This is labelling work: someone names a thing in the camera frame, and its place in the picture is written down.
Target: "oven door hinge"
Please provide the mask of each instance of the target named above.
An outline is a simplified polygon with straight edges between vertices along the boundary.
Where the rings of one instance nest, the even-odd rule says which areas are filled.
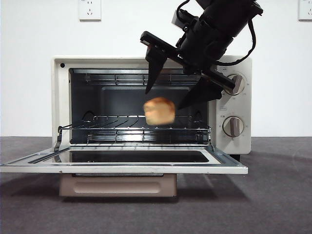
[[[58,127],[58,138],[57,138],[57,143],[55,144],[54,147],[54,152],[59,151],[59,146],[62,143],[62,126]]]
[[[211,146],[212,151],[215,151],[214,145],[211,142],[211,130],[212,128],[210,126],[208,126],[208,130],[207,130],[207,135],[208,135],[208,144]]]

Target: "gray floor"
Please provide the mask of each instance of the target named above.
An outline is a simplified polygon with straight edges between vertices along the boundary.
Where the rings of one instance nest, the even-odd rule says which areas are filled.
[[[6,162],[48,137],[1,138]],[[58,175],[1,174],[2,234],[311,234],[312,138],[254,138],[248,175],[179,175],[178,198],[68,199]]]

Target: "white wall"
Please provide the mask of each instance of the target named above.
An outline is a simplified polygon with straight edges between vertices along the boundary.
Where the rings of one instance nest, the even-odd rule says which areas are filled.
[[[144,30],[175,45],[171,24],[182,0],[102,0],[102,22],[79,22],[78,0],[1,1],[1,135],[51,135],[54,55],[144,56]],[[312,22],[297,21],[297,0],[258,0],[254,20],[253,136],[312,136]],[[191,1],[185,9],[200,14]],[[227,54],[244,55],[244,29]]]

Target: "timer knob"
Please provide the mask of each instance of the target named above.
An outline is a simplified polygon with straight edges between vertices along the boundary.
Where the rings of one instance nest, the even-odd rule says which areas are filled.
[[[224,120],[222,128],[229,137],[238,137],[244,130],[244,122],[239,117],[231,116]]]
[[[235,81],[235,88],[233,91],[225,90],[229,95],[238,95],[240,94],[245,88],[245,81],[241,75],[230,75],[228,78]]]

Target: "toaster oven control panel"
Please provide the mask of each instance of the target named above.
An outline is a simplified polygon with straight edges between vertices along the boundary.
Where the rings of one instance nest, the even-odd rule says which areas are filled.
[[[228,154],[248,154],[251,150],[252,65],[247,59],[232,67],[218,67],[231,79],[239,79],[233,92],[223,91],[215,103],[215,146]]]

